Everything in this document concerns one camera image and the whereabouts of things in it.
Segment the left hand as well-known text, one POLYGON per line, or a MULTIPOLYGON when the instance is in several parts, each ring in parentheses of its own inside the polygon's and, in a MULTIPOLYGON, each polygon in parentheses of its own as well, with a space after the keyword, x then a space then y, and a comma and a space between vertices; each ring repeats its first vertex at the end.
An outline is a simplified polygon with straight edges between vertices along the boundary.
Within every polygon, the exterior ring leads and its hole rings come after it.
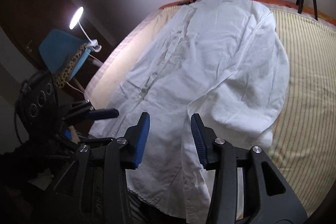
POLYGON ((80 138, 74 126, 69 126, 67 129, 65 129, 64 137, 66 140, 71 141, 72 143, 75 143, 75 144, 80 143, 80 138))

